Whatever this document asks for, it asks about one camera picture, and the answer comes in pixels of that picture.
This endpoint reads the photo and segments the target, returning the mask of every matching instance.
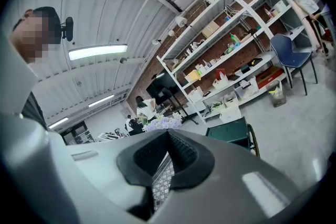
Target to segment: white ceiling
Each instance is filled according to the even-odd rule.
[[[2,17],[4,33],[9,35],[25,10],[41,6],[54,7],[62,22],[68,16],[74,19],[73,41],[62,39],[58,50],[31,64],[41,80],[33,93],[48,125],[89,112],[89,103],[112,93],[127,93],[155,49],[151,40],[177,14],[166,0],[10,0]],[[121,55],[69,60],[70,49],[104,44],[127,44],[122,55],[127,62],[119,64]]]

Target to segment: metal shelving unit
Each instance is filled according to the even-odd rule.
[[[202,119],[202,121],[206,124],[206,119],[209,119],[211,117],[214,117],[216,115],[220,114],[220,110],[214,110],[210,113],[210,115],[202,116],[198,109],[196,108],[196,103],[198,102],[206,102],[206,100],[211,99],[213,97],[219,96],[220,94],[224,94],[224,92],[231,87],[233,87],[234,84],[238,83],[240,80],[245,79],[249,76],[252,76],[255,74],[259,69],[261,69],[263,66],[272,63],[272,60],[275,58],[275,54],[272,51],[266,52],[266,50],[262,50],[262,53],[259,55],[259,58],[262,58],[262,61],[257,64],[255,67],[252,67],[251,70],[249,70],[247,73],[243,74],[239,77],[239,79],[235,81],[230,81],[229,84],[222,89],[213,89],[210,90],[210,94],[206,97],[203,97],[201,100],[197,101],[196,103],[193,103],[185,90],[188,87],[193,87],[193,83],[195,81],[191,81],[185,86],[181,86],[181,84],[178,82],[176,78],[177,72],[182,72],[185,70],[191,63],[193,63],[198,57],[200,57],[204,52],[206,52],[212,45],[214,45],[216,42],[218,42],[224,35],[228,34],[230,30],[237,26],[239,23],[244,22],[244,18],[249,15],[252,17],[257,24],[260,26],[260,29],[254,33],[251,37],[249,37],[246,41],[244,41],[240,46],[235,48],[232,52],[222,57],[216,64],[214,64],[210,69],[208,69],[206,72],[201,74],[201,78],[208,75],[212,70],[215,70],[218,68],[223,62],[228,60],[231,56],[239,52],[244,47],[248,46],[253,40],[255,40],[260,34],[265,33],[266,36],[271,39],[273,37],[273,33],[270,30],[270,26],[276,22],[277,20],[280,20],[283,25],[285,26],[286,30],[288,30],[288,33],[285,35],[289,36],[293,41],[299,39],[301,43],[301,38],[303,37],[306,39],[306,44],[309,43],[310,36],[307,36],[307,24],[302,24],[302,20],[300,20],[300,12],[293,6],[291,0],[283,0],[286,7],[284,7],[279,14],[277,14],[275,17],[271,18],[267,22],[263,21],[262,18],[255,12],[259,7],[261,7],[264,3],[267,3],[270,6],[273,6],[276,4],[279,0],[252,0],[250,3],[246,3],[244,0],[216,0],[216,2],[209,5],[207,9],[205,9],[193,22],[189,24],[189,26],[184,30],[184,32],[176,39],[176,41],[173,43],[173,45],[168,49],[168,51],[160,58],[157,56],[157,59],[162,64],[162,66],[165,68],[167,73],[172,77],[172,79],[175,81],[177,86],[180,88],[182,93],[186,96],[188,103],[192,106],[194,111],[198,114],[198,116]],[[239,10],[234,16],[230,18],[224,25],[220,26],[220,28],[215,31],[210,37],[208,37],[191,55],[183,59],[183,61],[175,67],[172,71],[167,67],[164,60],[167,59],[174,59],[178,57],[185,49],[186,47],[194,40],[197,35],[199,35],[202,31],[202,29],[209,24],[211,21],[213,21],[215,18],[217,18],[220,14],[223,13],[223,10],[226,6],[230,6],[234,3],[238,3],[242,9]],[[304,46],[307,47],[309,51],[311,51],[311,46]],[[286,78],[287,76],[290,76],[290,73],[283,73],[281,76],[278,77],[278,79],[282,80]],[[258,90],[257,93],[253,94],[252,96],[240,99],[239,105],[245,104],[246,102],[258,97],[259,95],[266,92],[266,87],[262,87]]]

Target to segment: navy blue chair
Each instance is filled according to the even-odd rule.
[[[276,55],[278,56],[280,63],[285,67],[288,74],[289,74],[288,67],[298,68],[300,70],[302,81],[303,81],[303,86],[305,88],[304,90],[307,95],[306,82],[304,81],[304,76],[303,76],[301,67],[308,59],[310,59],[311,65],[313,66],[316,84],[318,83],[315,67],[311,59],[311,53],[293,52],[292,40],[289,37],[286,37],[281,34],[276,34],[275,36],[273,36],[271,38],[270,43]],[[288,77],[288,79],[289,79],[290,87],[293,88],[290,77]]]

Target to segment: brick wall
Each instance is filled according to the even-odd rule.
[[[188,10],[186,12],[184,17],[188,19],[188,22],[192,22],[204,9],[205,9],[205,6],[204,6],[203,1],[199,0],[197,3],[195,3],[195,5],[190,10]],[[258,11],[258,14],[264,20],[267,20],[267,15],[263,11],[263,9],[260,9]],[[252,28],[256,27],[256,26],[254,27],[254,24],[253,24],[254,20],[249,21],[248,18],[247,18],[246,21],[251,25]],[[179,28],[178,26],[176,26],[173,30],[175,31],[175,35],[178,37],[183,32],[184,28]],[[274,33],[284,33],[285,32],[285,29],[280,22],[275,22],[271,26],[271,30]],[[269,46],[269,40],[268,40],[268,38],[265,34],[261,34],[259,36],[259,39],[262,41],[262,43],[265,45],[265,47]],[[166,38],[166,40],[163,41],[163,45],[161,45],[159,50],[156,52],[153,59],[150,61],[147,68],[145,69],[144,73],[141,75],[140,79],[138,80],[137,84],[135,85],[134,89],[130,93],[130,95],[127,99],[127,102],[129,103],[130,107],[134,111],[136,111],[136,107],[137,107],[136,103],[135,103],[135,97],[140,95],[144,99],[150,98],[149,94],[146,91],[146,88],[152,82],[152,80],[151,80],[152,76],[154,74],[160,73],[163,70],[163,67],[161,66],[161,64],[157,60],[156,55],[159,55],[159,57],[163,56],[164,53],[168,50],[168,48],[172,45],[172,43],[174,43],[174,41],[175,41],[175,37],[169,37],[169,36]],[[218,58],[218,55],[220,56],[224,51],[223,43],[228,43],[227,37],[223,40],[220,40],[218,42],[218,44],[215,44],[212,47],[211,51],[206,52],[206,58],[204,58],[204,59],[207,59],[207,61],[208,61],[209,58],[211,58],[211,59],[213,59],[214,57]],[[230,70],[230,72],[231,72],[231,70],[234,70],[238,66],[241,66],[246,62],[249,62],[249,59],[255,57],[255,55],[257,55],[257,53],[258,53],[258,50],[257,50],[256,45],[251,42],[251,44],[249,44],[244,49],[242,49],[241,51],[236,53],[229,60],[225,61],[223,63],[223,66],[221,66],[221,68],[222,67],[226,68],[227,70]],[[206,79],[202,79],[201,81],[199,81],[197,83],[201,83],[202,84],[202,86],[201,86],[202,89],[205,90],[208,85],[212,84],[213,80],[214,80],[214,74],[210,73],[209,75],[207,75]],[[178,96],[178,99],[184,103],[185,100],[186,100],[184,95],[182,93],[180,93],[179,95],[180,96]]]

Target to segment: gray floor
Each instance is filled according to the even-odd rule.
[[[326,170],[327,158],[336,149],[336,72],[335,60],[314,58],[319,83],[310,63],[303,68],[308,96],[305,96],[300,73],[293,76],[293,89],[284,80],[287,103],[274,108],[265,93],[240,107],[253,126],[261,158],[285,173],[299,189],[318,181]],[[197,128],[186,122],[182,129],[205,135],[207,126],[200,118]],[[220,124],[214,119],[210,126]]]

